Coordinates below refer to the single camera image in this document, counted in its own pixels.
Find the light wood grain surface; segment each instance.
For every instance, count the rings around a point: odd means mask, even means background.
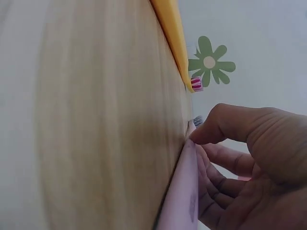
[[[183,146],[189,94],[148,0],[54,0],[37,151],[51,230],[149,230]]]

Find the pink sheet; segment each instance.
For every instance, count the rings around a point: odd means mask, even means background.
[[[197,230],[198,168],[195,144],[187,140],[166,194],[157,230]]]

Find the white wall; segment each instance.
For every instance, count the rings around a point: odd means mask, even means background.
[[[205,118],[217,103],[307,115],[306,0],[179,0],[179,7],[189,58],[196,58],[198,38],[205,35],[213,50],[227,46],[221,61],[236,64],[226,73],[230,84],[211,78],[208,88],[193,94],[194,116]],[[225,145],[247,150],[242,143]]]

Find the flower sticker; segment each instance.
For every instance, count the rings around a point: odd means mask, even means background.
[[[218,61],[227,52],[227,47],[224,45],[219,46],[213,52],[211,42],[205,36],[201,36],[198,39],[198,46],[199,50],[196,49],[195,54],[198,59],[189,59],[189,71],[198,70],[192,75],[192,78],[203,75],[202,85],[208,87],[212,72],[217,84],[220,84],[220,81],[224,84],[229,84],[229,77],[221,70],[233,72],[236,69],[236,65],[230,61]]]

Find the yellow strip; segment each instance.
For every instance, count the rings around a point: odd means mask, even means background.
[[[188,74],[188,53],[177,0],[151,0],[172,50],[179,73],[190,92],[194,92]]]

